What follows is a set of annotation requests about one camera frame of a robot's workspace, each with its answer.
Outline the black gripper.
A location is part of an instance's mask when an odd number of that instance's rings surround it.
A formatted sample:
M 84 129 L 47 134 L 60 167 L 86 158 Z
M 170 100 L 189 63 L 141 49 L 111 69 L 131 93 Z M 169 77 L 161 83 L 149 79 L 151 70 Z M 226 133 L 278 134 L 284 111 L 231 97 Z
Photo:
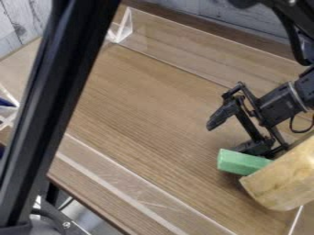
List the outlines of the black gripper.
M 222 95 L 223 103 L 211 115 L 206 128 L 221 126 L 230 117 L 237 117 L 250 140 L 231 149 L 237 152 L 273 158 L 278 151 L 289 149 L 277 125 L 292 118 L 292 84 L 285 83 L 262 97 L 257 97 L 245 83 Z

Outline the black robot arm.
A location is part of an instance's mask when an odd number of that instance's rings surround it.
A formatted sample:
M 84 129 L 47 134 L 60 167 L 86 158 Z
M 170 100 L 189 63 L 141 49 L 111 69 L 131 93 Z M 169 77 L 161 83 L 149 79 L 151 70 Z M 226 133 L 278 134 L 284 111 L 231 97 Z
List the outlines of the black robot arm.
M 294 59 L 313 66 L 314 0 L 230 0 L 270 7 L 288 31 Z M 30 215 L 122 0 L 54 0 L 16 124 L 0 161 L 0 230 L 32 228 Z

